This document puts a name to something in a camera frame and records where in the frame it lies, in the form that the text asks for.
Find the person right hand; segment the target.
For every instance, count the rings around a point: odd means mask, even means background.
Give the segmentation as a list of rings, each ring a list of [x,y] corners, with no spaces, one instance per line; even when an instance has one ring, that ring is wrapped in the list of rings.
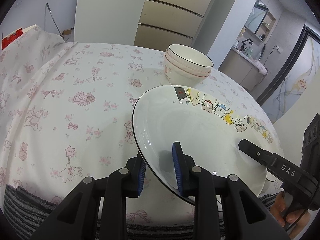
[[[286,209],[283,193],[278,192],[270,195],[270,203],[268,208],[270,213],[275,217],[281,226],[285,223],[293,224],[304,210],[293,211],[284,219],[284,211]],[[319,211],[308,210],[303,217],[289,230],[290,239],[319,239]]]

